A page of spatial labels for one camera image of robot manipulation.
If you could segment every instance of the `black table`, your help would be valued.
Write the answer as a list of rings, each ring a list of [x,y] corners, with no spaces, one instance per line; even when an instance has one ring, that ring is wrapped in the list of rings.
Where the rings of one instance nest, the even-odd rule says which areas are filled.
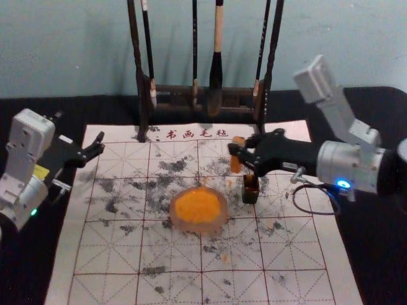
[[[356,116],[381,133],[384,148],[395,148],[407,137],[407,94],[389,87],[346,88]],[[305,105],[298,91],[271,92],[267,121],[307,119],[313,141],[335,140],[330,127],[315,107]],[[0,147],[8,139],[12,117],[23,108],[51,115],[63,110],[57,132],[77,143],[83,140],[86,124],[138,124],[137,97],[23,98],[0,100]],[[185,116],[158,112],[153,124],[241,123],[244,114],[221,115],[209,120],[204,114]],[[0,150],[0,173],[6,151]],[[62,180],[73,181],[68,170]],[[407,304],[407,215],[394,198],[376,198],[357,193],[356,203],[341,200],[337,218],[356,282],[365,304]],[[57,241],[68,198],[56,205],[41,205],[15,242],[2,249],[0,304],[43,304],[52,275]]]

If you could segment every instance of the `blue-gray wall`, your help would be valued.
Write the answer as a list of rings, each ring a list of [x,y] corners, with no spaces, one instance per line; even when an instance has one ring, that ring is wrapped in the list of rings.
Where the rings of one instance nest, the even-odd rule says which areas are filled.
[[[209,83],[214,2],[198,0],[202,85]],[[225,86],[254,82],[264,7],[265,0],[224,2]],[[191,1],[150,0],[149,18],[157,82],[191,84]],[[343,85],[407,92],[407,1],[287,0],[272,89],[295,88],[293,72],[318,53]],[[126,0],[0,0],[0,97],[136,92]]]

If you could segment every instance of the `blue led light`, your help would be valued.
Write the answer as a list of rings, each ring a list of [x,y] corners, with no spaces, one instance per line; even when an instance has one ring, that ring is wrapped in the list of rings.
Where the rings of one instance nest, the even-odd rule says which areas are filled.
[[[342,187],[343,189],[350,188],[350,184],[346,180],[338,180],[338,181],[336,181],[336,185],[339,187]]]

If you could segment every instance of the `calligraphy practice felt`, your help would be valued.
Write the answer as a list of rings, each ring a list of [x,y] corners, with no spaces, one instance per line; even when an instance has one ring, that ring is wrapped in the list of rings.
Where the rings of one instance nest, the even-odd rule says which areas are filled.
[[[276,128],[310,141],[305,121],[266,125]],[[106,148],[76,172],[46,305],[362,304],[335,218],[297,210],[290,173],[268,173],[258,202],[242,203],[249,170],[231,172],[227,144],[253,126],[150,126],[138,143],[134,126],[88,125],[83,146],[100,131]],[[194,186],[227,200],[216,235],[169,220],[171,199]],[[296,201],[332,211],[315,189]]]

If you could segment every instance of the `grid paper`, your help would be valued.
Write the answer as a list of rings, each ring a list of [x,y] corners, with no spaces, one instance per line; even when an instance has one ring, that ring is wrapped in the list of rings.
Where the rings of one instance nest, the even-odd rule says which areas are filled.
[[[309,140],[304,121],[276,127]],[[46,304],[361,304],[335,218],[297,210],[287,172],[262,177],[258,202],[242,203],[248,171],[230,172],[227,144],[250,126],[157,126],[147,143],[131,126],[89,126],[84,146],[100,130],[106,148],[77,172]],[[228,202],[215,236],[169,221],[170,200],[199,185]],[[332,211],[315,190],[296,200]]]

